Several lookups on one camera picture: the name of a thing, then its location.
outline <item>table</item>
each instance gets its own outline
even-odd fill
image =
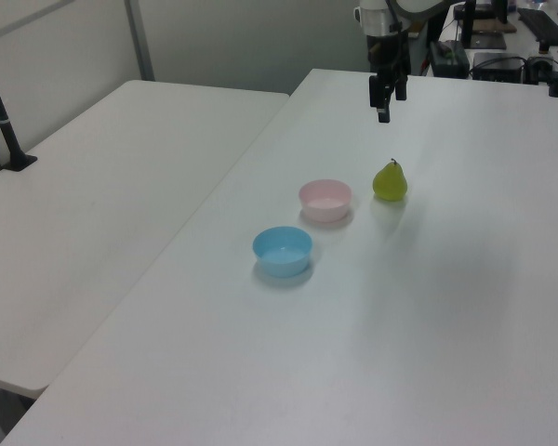
[[[371,190],[392,157],[403,203]],[[298,201],[320,177],[353,191],[322,227]],[[255,265],[277,225],[314,240],[297,278]],[[558,98],[412,76],[380,125],[367,74],[312,71],[4,442],[23,444],[558,444]]]
[[[133,81],[0,172],[0,387],[41,394],[286,98]]]
[[[545,11],[553,20],[558,24],[558,0],[549,0],[543,3],[534,3],[528,0],[517,0],[517,7],[526,7],[530,9],[541,9]],[[525,24],[519,20],[518,12],[511,12],[508,14],[508,21],[512,23],[516,28],[516,33],[505,33],[504,40],[506,42],[507,49],[466,49],[467,57],[470,62],[470,66],[473,66],[473,56],[477,52],[488,52],[488,53],[500,53],[508,52],[517,54],[525,59],[531,56],[538,56],[539,42],[536,42],[536,37]],[[444,42],[447,40],[455,40],[457,37],[460,40],[461,29],[458,28],[457,33],[457,22],[453,21],[453,7],[449,8],[448,16],[445,21],[445,28],[440,35],[440,41]],[[552,56],[554,60],[558,62],[558,46],[551,46],[548,56]],[[554,69],[558,71],[558,65],[554,64]]]

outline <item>green pear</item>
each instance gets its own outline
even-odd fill
[[[403,200],[407,193],[407,180],[401,165],[392,158],[392,162],[385,165],[374,177],[372,189],[382,200],[389,202]]]

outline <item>white wall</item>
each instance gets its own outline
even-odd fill
[[[141,0],[155,79],[291,94],[312,68],[367,72],[359,0]]]
[[[0,94],[24,151],[139,78],[123,0],[75,0],[0,37]]]

